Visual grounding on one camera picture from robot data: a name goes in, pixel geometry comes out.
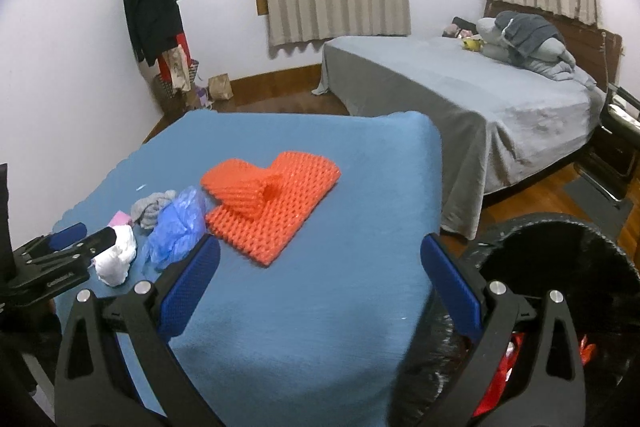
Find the blue gripper pad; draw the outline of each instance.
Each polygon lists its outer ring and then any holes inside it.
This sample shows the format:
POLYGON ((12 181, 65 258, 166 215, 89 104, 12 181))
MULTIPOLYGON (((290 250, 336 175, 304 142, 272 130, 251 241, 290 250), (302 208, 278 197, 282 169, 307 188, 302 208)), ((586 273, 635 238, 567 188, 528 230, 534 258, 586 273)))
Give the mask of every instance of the blue gripper pad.
POLYGON ((68 229, 52 233, 49 236, 48 245, 53 251, 65 250, 66 247, 70 247, 72 244, 84 239, 85 237, 86 226, 84 223, 76 223, 75 225, 71 225, 68 229))
POLYGON ((209 235, 162 301, 157 330, 162 340, 182 334, 219 264, 220 244, 209 235))
POLYGON ((433 234, 422 241, 420 258, 456 330, 476 344, 482 337, 480 302, 433 234))

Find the blue plastic bag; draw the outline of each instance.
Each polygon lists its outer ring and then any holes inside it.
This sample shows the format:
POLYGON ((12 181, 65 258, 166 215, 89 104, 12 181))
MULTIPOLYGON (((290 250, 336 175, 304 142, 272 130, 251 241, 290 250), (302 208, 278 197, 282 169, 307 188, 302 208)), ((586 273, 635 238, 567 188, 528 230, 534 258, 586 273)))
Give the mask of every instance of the blue plastic bag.
POLYGON ((207 231, 205 200, 196 187, 185 188, 158 216, 158 224, 142 247, 142 256, 163 270, 184 259, 207 231))

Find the wooden floor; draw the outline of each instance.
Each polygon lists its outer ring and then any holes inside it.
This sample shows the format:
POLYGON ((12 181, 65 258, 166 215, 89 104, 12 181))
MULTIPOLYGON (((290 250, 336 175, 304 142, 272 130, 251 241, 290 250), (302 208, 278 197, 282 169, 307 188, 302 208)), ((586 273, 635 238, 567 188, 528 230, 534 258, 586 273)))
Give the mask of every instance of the wooden floor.
MULTIPOLYGON (((216 102, 214 108, 219 112, 348 114, 342 102, 334 94, 327 93, 315 96, 308 90, 283 96, 272 96, 266 100, 242 105, 236 105, 232 98, 225 102, 216 102)), ((161 132, 169 123, 161 121, 148 139, 161 132)), ((577 176, 573 164, 569 163, 542 172, 524 185, 518 185, 498 195, 486 197, 480 218, 479 232, 492 224, 532 212, 562 212, 588 221, 588 216, 562 190, 568 182, 576 179, 577 176)), ((640 236, 640 182, 638 179, 632 182, 628 197, 634 202, 634 207, 622 233, 620 233, 618 244, 633 261, 638 263, 640 261, 640 255, 636 256, 638 237, 640 236)), ((443 233, 442 237, 444 243, 454 253, 460 254, 466 247, 466 240, 462 236, 443 233)))

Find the white crumpled tissue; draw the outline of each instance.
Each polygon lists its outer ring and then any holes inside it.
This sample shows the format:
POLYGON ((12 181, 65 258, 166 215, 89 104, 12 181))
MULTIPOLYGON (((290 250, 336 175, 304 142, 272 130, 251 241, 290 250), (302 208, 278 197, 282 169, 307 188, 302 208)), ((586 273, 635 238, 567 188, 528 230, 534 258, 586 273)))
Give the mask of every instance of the white crumpled tissue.
POLYGON ((116 225, 116 244, 94 257, 98 279, 109 286, 120 286, 129 275, 129 266, 136 258, 136 238, 129 225, 116 225))

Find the gray bedspread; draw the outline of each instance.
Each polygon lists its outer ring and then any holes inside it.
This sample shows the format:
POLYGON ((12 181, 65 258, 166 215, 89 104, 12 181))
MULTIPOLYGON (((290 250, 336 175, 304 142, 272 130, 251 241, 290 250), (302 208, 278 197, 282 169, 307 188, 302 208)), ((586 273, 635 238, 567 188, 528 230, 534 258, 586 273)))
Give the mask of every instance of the gray bedspread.
POLYGON ((476 235, 482 197, 578 150, 604 105, 599 89, 554 82, 465 51, 458 39, 342 37, 322 81, 355 116, 416 110, 442 137, 442 227, 476 235))

